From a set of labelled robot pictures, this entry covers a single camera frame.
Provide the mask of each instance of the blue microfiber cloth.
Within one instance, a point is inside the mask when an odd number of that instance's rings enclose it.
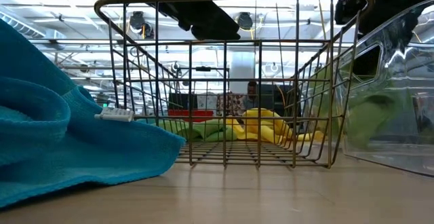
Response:
[[[185,140],[101,112],[35,46],[0,20],[0,208],[85,182],[115,185],[158,176]]]

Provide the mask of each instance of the red object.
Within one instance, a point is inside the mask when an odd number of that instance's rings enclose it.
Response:
[[[190,116],[188,110],[180,110],[180,109],[169,109],[169,116]],[[213,111],[204,111],[204,110],[194,110],[192,117],[212,117],[214,115]],[[189,122],[189,118],[183,119],[186,122]],[[210,120],[210,118],[193,118],[193,122],[204,122]]]

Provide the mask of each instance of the table surface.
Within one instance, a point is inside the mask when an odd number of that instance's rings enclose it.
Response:
[[[434,223],[434,179],[338,156],[331,170],[176,164],[163,176],[79,187],[0,212],[0,224]]]

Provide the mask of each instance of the white label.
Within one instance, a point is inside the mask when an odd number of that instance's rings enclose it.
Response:
[[[119,122],[130,122],[134,118],[134,112],[118,108],[102,108],[101,114],[95,115],[95,119],[115,120]]]

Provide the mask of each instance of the green cloth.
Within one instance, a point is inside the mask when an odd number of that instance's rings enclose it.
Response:
[[[190,123],[182,120],[165,119],[159,122],[159,127],[182,136],[188,141],[218,142],[223,141],[226,135],[227,141],[236,140],[237,136],[232,128],[224,128],[222,120],[211,119],[205,122],[193,122],[190,134]]]

